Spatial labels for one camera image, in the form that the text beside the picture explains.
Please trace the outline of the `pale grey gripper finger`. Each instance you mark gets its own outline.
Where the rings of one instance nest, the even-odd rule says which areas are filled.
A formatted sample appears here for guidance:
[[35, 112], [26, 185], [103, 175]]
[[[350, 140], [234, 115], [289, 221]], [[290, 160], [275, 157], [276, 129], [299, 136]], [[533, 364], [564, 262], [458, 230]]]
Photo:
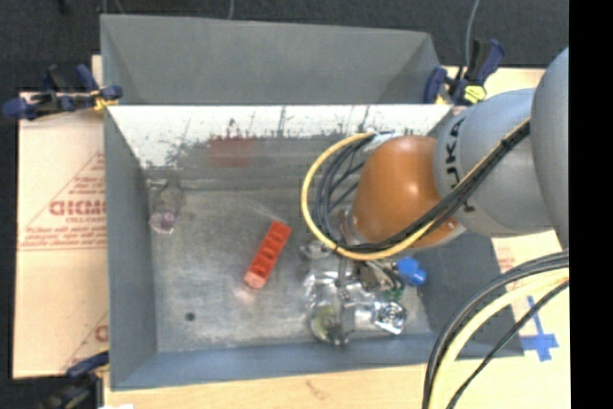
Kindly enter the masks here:
[[310, 331], [317, 340], [334, 346], [343, 346], [349, 342], [349, 335], [333, 307], [314, 309], [310, 314]]
[[301, 244], [299, 254], [304, 261], [321, 261], [330, 256], [331, 250], [323, 242], [314, 240]]

